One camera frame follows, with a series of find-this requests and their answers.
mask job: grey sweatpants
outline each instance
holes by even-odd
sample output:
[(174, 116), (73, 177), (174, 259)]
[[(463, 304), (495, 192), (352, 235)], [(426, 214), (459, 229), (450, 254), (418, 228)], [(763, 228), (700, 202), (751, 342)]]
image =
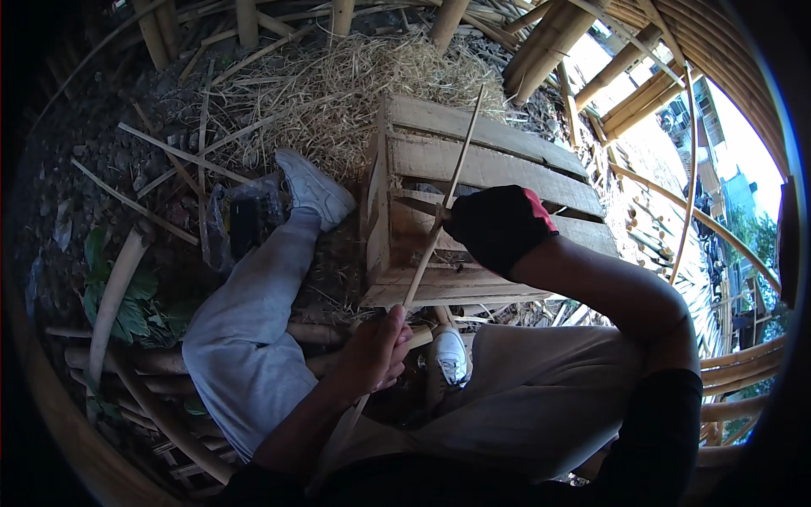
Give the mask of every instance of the grey sweatpants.
[[(200, 307), (183, 342), (208, 412), (245, 461), (317, 383), (285, 327), (319, 227), (313, 210), (294, 209)], [(503, 466), (536, 479), (568, 472), (616, 434), (642, 363), (616, 329), (582, 326), (485, 325), (473, 360), (467, 386), (442, 401), (436, 419), (401, 432), (361, 417), (322, 472), (397, 452)]]

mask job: person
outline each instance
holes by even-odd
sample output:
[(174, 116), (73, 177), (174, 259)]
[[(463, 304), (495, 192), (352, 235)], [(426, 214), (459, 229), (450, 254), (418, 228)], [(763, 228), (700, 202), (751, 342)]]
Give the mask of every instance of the person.
[[(290, 305), (317, 236), (355, 203), (298, 153), (276, 159), (290, 219), (197, 311), (182, 348), (208, 412), (247, 463), (214, 505), (678, 501), (697, 458), (702, 396), (684, 300), (653, 273), (559, 234), (518, 186), (457, 198), (444, 228), (484, 268), (576, 299), (616, 329), (487, 324), (471, 375), (458, 332), (442, 329), (427, 367), (455, 389), (433, 419), (405, 432), (361, 416), (337, 436), (361, 396), (397, 381), (412, 332), (395, 306), (358, 328), (321, 381), (307, 369), (285, 331)], [(549, 480), (613, 439), (591, 483)]]

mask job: hand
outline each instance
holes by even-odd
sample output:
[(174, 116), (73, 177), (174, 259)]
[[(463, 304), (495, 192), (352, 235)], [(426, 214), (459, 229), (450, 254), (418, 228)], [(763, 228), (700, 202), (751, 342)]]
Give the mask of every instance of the hand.
[(457, 197), (442, 226), (484, 268), (509, 278), (528, 251), (558, 235), (535, 192), (518, 185)]
[(396, 305), (383, 322), (362, 323), (346, 343), (335, 368), (321, 381), (331, 396), (353, 404), (364, 394), (397, 383), (406, 369), (408, 341), (414, 336), (405, 323), (406, 310)]

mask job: dry straw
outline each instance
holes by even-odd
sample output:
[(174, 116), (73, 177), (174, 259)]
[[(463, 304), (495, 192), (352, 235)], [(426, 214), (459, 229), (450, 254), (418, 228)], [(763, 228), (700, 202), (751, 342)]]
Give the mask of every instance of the dry straw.
[[(276, 148), (293, 148), (337, 181), (357, 181), (382, 92), (472, 110), (482, 83), (483, 114), (503, 122), (500, 75), (458, 43), (444, 57), (421, 32), (352, 35), (331, 49), (289, 45), (283, 54), (269, 54), (213, 89), (211, 121), (222, 137), (272, 114), (299, 110), (226, 144), (211, 160), (261, 176), (274, 170)], [(352, 90), (328, 103), (300, 107)]]

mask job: red and black glove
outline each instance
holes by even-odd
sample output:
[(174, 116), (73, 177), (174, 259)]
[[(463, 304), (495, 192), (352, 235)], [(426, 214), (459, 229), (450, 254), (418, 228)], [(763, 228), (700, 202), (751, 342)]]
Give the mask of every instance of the red and black glove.
[(559, 234), (535, 192), (518, 185), (458, 197), (442, 226), (476, 262), (507, 279), (528, 251)]

